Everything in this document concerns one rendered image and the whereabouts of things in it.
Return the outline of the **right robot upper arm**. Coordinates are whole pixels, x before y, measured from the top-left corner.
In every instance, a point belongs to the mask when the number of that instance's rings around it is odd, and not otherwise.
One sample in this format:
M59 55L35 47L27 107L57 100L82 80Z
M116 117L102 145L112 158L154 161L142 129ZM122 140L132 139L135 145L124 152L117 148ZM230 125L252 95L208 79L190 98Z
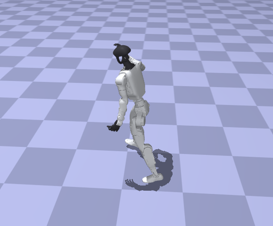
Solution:
M136 61L136 60L133 60L133 62L137 62L141 68L141 71L144 71L145 70L145 66L142 64L141 61Z

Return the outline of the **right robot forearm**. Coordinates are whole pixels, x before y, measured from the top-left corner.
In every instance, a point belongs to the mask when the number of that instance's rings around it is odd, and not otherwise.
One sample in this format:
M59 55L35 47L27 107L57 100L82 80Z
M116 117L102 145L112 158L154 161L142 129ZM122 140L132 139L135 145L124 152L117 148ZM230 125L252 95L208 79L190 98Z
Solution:
M129 55L128 55L129 56ZM133 61L133 60L136 60L136 59L134 59L133 57L131 57L131 56L129 56L129 61ZM136 60L136 61L138 61L138 60ZM144 65L144 64L143 64ZM145 65L144 65L145 66Z

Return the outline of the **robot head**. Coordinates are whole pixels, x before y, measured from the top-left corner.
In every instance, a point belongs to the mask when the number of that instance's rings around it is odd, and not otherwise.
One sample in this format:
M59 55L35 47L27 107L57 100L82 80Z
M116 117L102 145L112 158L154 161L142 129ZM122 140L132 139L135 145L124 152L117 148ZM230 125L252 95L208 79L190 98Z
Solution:
M115 48L113 51L114 56L116 57L119 64L123 64L125 66L125 70L131 70L135 64L132 64L129 59L125 59L125 56L131 52L131 49L126 45L121 45ZM122 61L120 62L119 57L122 56Z

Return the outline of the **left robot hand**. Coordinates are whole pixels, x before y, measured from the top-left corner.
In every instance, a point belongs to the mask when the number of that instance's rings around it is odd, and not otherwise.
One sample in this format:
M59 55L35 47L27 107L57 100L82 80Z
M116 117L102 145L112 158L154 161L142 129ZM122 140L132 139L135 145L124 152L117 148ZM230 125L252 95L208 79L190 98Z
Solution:
M117 132L119 130L120 126L117 126L116 124L117 124L117 120L115 121L115 123L112 126L107 126L107 127L109 130Z

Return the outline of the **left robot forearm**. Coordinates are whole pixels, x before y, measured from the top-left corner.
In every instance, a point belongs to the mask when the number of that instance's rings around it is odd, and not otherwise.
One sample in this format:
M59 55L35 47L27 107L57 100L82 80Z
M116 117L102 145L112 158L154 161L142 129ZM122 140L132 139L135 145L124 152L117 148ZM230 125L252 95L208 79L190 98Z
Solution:
M127 104L125 100L119 102L119 112L117 116L117 126L121 126L124 121L125 112L127 111Z

